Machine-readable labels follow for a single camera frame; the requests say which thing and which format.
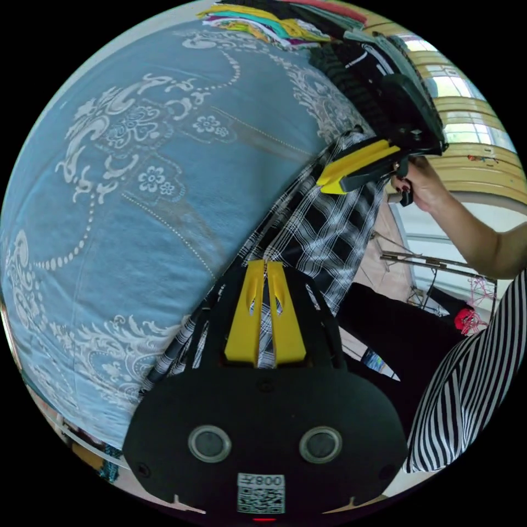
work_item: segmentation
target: plaid shirt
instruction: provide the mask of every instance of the plaid shirt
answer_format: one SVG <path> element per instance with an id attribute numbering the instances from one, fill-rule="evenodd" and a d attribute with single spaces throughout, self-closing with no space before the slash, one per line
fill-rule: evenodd
<path id="1" fill-rule="evenodd" d="M 316 185 L 322 170 L 343 150 L 367 137 L 346 132 L 307 165 L 275 202 L 258 228 L 243 244 L 229 268 L 249 260 L 280 261 L 313 278 L 333 315 L 347 293 L 364 256 L 386 182 L 373 182 L 345 195 L 323 194 Z M 190 338 L 201 305 L 179 329 L 172 343 L 147 375 L 144 395 L 167 375 L 185 368 Z M 273 368 L 271 314 L 262 309 L 258 367 Z M 203 332 L 193 367 L 199 364 Z"/>

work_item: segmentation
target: striped sleeve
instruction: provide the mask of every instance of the striped sleeve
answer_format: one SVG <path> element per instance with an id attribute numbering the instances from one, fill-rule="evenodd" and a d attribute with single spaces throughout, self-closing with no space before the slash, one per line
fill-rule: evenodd
<path id="1" fill-rule="evenodd" d="M 526 348 L 526 274 L 510 284 L 489 326 L 441 363 L 413 422 L 406 473 L 434 472 L 456 460 L 507 395 Z"/>

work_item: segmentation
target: person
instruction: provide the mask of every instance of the person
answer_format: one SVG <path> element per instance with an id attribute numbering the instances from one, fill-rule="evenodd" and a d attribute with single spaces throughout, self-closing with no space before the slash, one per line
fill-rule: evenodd
<path id="1" fill-rule="evenodd" d="M 512 279 L 489 326 L 463 336 L 440 317 L 354 283 L 337 314 L 343 330 L 386 362 L 399 381 L 346 356 L 348 368 L 375 384 L 397 410 L 408 440 L 404 472 L 434 472 L 457 459 L 485 428 L 522 362 L 527 335 L 527 222 L 496 232 L 443 185 L 424 157 L 406 180 L 478 273 Z M 400 190 L 405 181 L 392 180 Z"/>

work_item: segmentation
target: qr code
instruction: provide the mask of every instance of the qr code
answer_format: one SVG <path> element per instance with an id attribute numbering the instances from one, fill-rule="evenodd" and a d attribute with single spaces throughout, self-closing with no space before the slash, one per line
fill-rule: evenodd
<path id="1" fill-rule="evenodd" d="M 283 514 L 285 512 L 283 476 L 239 474 L 238 512 Z"/>

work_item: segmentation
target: bed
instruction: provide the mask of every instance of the bed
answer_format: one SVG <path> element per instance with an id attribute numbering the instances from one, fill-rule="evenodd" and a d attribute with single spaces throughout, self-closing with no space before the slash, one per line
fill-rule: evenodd
<path id="1" fill-rule="evenodd" d="M 300 169 L 368 124 L 308 50 L 192 21 L 73 84 L 26 142 L 0 222 L 27 382 L 120 448 L 178 327 Z"/>

